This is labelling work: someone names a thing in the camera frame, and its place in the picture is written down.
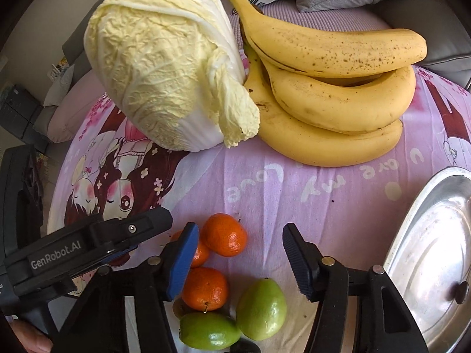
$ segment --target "tangerine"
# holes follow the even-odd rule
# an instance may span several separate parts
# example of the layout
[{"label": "tangerine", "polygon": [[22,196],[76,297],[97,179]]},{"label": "tangerine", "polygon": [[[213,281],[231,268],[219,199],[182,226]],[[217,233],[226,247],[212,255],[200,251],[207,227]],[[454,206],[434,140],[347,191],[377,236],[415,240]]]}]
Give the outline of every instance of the tangerine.
[{"label": "tangerine", "polygon": [[[170,241],[174,242],[175,240],[180,237],[181,233],[183,231],[178,231],[172,235],[170,238]],[[193,256],[193,261],[191,263],[192,268],[200,267],[204,263],[206,263],[206,260],[208,260],[210,255],[210,250],[209,248],[201,242],[201,240],[198,242],[198,247],[196,247],[196,252],[195,256]]]},{"label": "tangerine", "polygon": [[228,300],[229,284],[224,275],[214,268],[198,267],[190,270],[181,298],[197,311],[213,311]]},{"label": "tangerine", "polygon": [[232,257],[245,249],[247,231],[232,216],[214,214],[204,224],[201,240],[211,251],[224,257]]}]

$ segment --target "metal lid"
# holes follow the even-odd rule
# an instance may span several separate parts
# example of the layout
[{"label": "metal lid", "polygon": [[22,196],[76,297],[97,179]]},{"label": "metal lid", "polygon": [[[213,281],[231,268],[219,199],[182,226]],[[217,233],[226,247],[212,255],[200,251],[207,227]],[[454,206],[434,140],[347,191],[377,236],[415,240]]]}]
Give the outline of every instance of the metal lid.
[{"label": "metal lid", "polygon": [[468,170],[449,167],[430,179],[404,219],[384,268],[430,353],[451,352],[471,321]]}]

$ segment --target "bunch of bananas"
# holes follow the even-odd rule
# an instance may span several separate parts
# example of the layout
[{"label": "bunch of bananas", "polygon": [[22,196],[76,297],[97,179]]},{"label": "bunch of bananas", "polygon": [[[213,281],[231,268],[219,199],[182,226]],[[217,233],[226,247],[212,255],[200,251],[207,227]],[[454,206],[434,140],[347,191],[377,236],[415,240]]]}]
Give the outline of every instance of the bunch of bananas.
[{"label": "bunch of bananas", "polygon": [[260,109],[258,135],[313,166],[365,163],[394,148],[415,92],[411,64],[425,40],[408,29],[328,32],[264,16],[230,0],[250,62],[245,83]]}]

